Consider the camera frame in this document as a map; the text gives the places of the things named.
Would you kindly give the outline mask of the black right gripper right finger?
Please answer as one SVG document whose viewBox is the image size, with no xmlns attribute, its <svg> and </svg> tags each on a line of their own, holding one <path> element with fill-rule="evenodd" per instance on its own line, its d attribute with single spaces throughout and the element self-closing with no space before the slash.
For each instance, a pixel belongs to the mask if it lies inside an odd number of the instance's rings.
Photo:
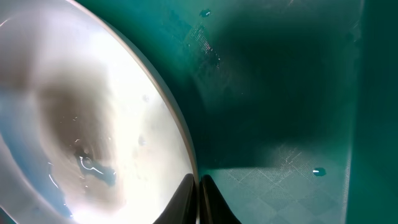
<svg viewBox="0 0 398 224">
<path fill-rule="evenodd" d="M 241 224 L 210 175 L 201 178 L 199 192 L 201 224 Z"/>
</svg>

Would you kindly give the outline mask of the light blue plate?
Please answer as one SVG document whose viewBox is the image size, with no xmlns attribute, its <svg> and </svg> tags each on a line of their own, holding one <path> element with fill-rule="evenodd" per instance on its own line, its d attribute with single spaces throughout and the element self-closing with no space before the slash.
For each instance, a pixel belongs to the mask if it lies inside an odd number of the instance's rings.
<svg viewBox="0 0 398 224">
<path fill-rule="evenodd" d="M 76 1 L 1 2 L 1 222 L 154 223 L 190 136 L 135 46 Z"/>
</svg>

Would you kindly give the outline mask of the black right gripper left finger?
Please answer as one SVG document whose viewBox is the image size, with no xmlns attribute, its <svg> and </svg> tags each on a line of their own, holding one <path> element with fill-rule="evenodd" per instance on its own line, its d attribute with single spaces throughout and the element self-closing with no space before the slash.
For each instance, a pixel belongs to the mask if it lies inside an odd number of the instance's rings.
<svg viewBox="0 0 398 224">
<path fill-rule="evenodd" d="M 196 224 L 196 219 L 196 185 L 193 174 L 187 174 L 154 224 Z"/>
</svg>

